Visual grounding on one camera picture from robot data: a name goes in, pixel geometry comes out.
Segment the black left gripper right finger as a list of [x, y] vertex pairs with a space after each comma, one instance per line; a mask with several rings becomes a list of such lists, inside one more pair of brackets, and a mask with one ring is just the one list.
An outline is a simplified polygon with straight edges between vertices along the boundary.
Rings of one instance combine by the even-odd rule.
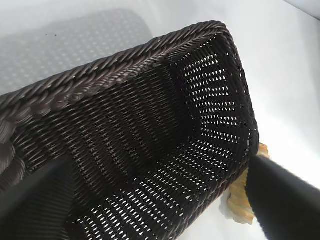
[[269, 240], [318, 240], [320, 191], [264, 156], [249, 160], [246, 193]]

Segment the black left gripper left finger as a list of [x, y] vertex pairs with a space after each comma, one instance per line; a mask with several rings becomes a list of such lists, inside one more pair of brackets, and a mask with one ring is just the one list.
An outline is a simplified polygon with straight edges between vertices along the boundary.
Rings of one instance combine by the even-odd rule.
[[75, 193], [72, 161], [48, 162], [0, 196], [2, 240], [56, 240]]

